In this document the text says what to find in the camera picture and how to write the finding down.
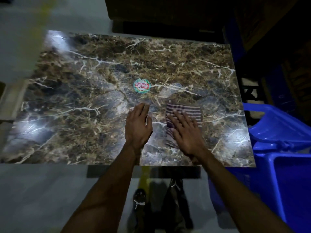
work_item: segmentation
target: table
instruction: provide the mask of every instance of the table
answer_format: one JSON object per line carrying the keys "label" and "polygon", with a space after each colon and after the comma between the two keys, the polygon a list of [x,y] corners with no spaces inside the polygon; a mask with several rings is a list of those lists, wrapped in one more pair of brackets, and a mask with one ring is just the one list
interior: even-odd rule
{"label": "table", "polygon": [[[147,79],[149,91],[134,82]],[[229,45],[49,31],[3,150],[6,163],[111,164],[128,110],[150,104],[140,165],[192,166],[165,145],[165,105],[199,105],[207,147],[255,167]]]}

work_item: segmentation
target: blue plastic bin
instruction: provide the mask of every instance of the blue plastic bin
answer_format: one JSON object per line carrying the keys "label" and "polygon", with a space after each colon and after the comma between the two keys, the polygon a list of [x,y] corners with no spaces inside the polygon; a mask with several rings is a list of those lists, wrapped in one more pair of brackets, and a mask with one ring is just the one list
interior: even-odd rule
{"label": "blue plastic bin", "polygon": [[[311,155],[255,154],[257,168],[228,168],[296,233],[311,229]],[[214,185],[210,196],[218,211],[226,211]]]}
{"label": "blue plastic bin", "polygon": [[243,106],[244,110],[265,112],[248,130],[255,153],[297,152],[311,146],[311,128],[298,119],[272,105],[243,103]]}

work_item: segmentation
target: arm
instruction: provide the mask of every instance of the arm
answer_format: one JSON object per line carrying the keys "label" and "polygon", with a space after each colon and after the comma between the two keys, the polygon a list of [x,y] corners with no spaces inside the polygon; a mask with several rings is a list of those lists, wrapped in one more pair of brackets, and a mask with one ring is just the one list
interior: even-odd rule
{"label": "arm", "polygon": [[174,114],[178,120],[169,118],[176,127],[173,134],[178,146],[185,155],[196,157],[202,164],[240,232],[293,232],[205,147],[195,120],[185,113]]}
{"label": "arm", "polygon": [[148,111],[149,105],[141,103],[128,113],[122,151],[88,192],[61,233],[117,232],[135,160],[152,133]]}

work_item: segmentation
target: striped cloth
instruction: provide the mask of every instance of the striped cloth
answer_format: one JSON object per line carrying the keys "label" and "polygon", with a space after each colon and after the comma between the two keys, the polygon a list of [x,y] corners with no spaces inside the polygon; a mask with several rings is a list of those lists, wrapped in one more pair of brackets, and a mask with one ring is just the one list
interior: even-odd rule
{"label": "striped cloth", "polygon": [[173,138],[173,132],[172,128],[175,128],[172,121],[167,117],[168,115],[172,115],[173,118],[176,118],[176,116],[173,113],[173,110],[176,110],[178,113],[182,113],[182,111],[185,111],[187,115],[190,118],[195,118],[198,126],[202,127],[202,113],[201,108],[199,106],[187,106],[187,105],[173,105],[173,104],[167,104],[166,105],[166,111],[165,111],[165,118],[166,118],[166,145],[169,145],[173,148],[178,148],[178,145]]}

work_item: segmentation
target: hand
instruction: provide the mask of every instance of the hand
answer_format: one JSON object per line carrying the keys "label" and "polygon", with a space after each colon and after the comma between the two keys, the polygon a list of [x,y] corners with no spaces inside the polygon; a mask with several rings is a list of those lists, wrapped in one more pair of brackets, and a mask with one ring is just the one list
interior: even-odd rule
{"label": "hand", "polygon": [[137,151],[144,147],[152,134],[152,121],[148,116],[148,111],[149,105],[140,103],[132,111],[129,111],[126,117],[125,141]]}
{"label": "hand", "polygon": [[168,118],[175,125],[176,129],[172,129],[174,139],[181,151],[186,156],[198,156],[205,149],[205,141],[201,135],[201,131],[195,119],[190,119],[186,113],[181,115],[177,111],[173,111],[176,117],[169,115]]}

